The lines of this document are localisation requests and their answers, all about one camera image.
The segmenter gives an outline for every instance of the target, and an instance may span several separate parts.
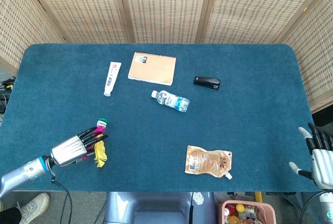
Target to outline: shoe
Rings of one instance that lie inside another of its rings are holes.
[[[17,204],[22,215],[20,224],[28,224],[39,215],[42,215],[47,210],[49,203],[50,196],[47,193],[41,193],[22,208]]]

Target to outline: notebook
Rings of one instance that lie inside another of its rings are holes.
[[[129,79],[171,85],[175,65],[176,57],[135,52]]]

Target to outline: woven panel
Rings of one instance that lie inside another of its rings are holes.
[[[116,0],[43,0],[71,42],[126,42]]]
[[[270,43],[304,0],[214,0],[204,42]]]
[[[33,0],[0,0],[0,59],[12,72],[34,43],[61,42]]]
[[[296,52],[309,102],[332,91],[333,0],[320,0],[285,42]]]
[[[138,43],[193,43],[203,0],[129,0]]]

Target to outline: pink basket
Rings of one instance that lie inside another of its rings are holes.
[[[257,210],[260,211],[261,215],[259,214],[257,219],[261,221],[263,224],[276,224],[275,219],[275,211],[270,206],[270,204],[266,203],[259,203],[259,202],[246,202],[246,201],[226,201],[223,204],[219,204],[217,207],[217,212],[219,215],[219,224],[225,224],[224,222],[224,208],[227,204],[243,204],[243,205],[252,205],[257,207]]]

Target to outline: silver robotic hand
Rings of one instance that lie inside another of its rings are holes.
[[[300,169],[295,163],[289,162],[291,169],[298,175],[314,180],[323,190],[333,189],[333,136],[320,131],[308,123],[312,135],[302,127],[300,133],[304,136],[312,159],[312,172]],[[333,194],[324,192],[319,198],[325,223],[333,223]]]
[[[49,156],[40,156],[3,175],[0,181],[0,199],[19,186],[46,173],[51,173],[53,178],[55,178],[55,173],[52,170],[54,165],[59,167],[66,166],[81,160],[81,157],[85,155],[94,153],[94,150],[91,150],[90,147],[108,137],[107,135],[100,136],[103,134],[102,131],[90,134],[96,128],[87,129],[55,146]]]

